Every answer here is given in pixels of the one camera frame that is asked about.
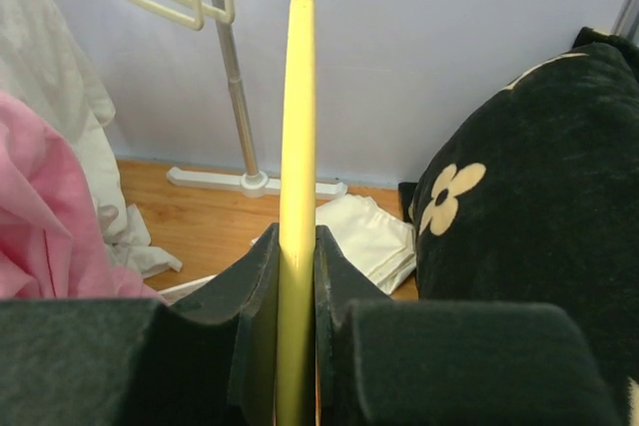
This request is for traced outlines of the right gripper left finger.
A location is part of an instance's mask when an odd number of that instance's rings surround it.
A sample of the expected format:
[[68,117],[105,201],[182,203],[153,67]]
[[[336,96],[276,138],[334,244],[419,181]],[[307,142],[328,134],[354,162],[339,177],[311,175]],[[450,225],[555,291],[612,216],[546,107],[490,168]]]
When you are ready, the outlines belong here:
[[171,305],[5,300],[5,425],[270,425],[279,229]]

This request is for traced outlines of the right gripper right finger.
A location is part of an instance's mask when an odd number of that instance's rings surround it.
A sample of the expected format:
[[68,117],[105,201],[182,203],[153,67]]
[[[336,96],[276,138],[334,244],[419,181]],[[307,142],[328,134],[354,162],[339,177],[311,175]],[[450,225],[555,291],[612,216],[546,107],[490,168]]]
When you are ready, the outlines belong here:
[[398,301],[329,229],[314,259],[322,425],[617,425],[576,324],[549,304]]

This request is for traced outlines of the yellow hanger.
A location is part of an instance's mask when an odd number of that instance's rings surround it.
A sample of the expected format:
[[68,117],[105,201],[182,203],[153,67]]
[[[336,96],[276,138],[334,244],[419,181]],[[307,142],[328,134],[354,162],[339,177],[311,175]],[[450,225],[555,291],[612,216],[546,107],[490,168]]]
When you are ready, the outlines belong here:
[[276,423],[316,423],[316,39],[314,0],[291,0],[280,195]]

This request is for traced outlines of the pink t shirt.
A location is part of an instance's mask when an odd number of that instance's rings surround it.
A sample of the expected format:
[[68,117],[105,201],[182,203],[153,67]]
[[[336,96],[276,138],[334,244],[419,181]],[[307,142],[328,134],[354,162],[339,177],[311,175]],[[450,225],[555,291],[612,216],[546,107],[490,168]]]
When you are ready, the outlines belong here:
[[1,296],[159,296],[139,273],[110,262],[68,142],[8,94],[1,96]]

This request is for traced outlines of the white t shirt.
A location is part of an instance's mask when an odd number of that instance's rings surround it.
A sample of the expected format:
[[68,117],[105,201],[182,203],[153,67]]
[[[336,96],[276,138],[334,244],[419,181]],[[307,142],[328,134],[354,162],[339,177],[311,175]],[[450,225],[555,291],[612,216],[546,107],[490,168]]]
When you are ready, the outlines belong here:
[[104,131],[115,107],[53,0],[1,0],[1,88],[71,145],[111,262],[145,278],[181,270],[177,258],[152,244],[140,211],[125,201]]

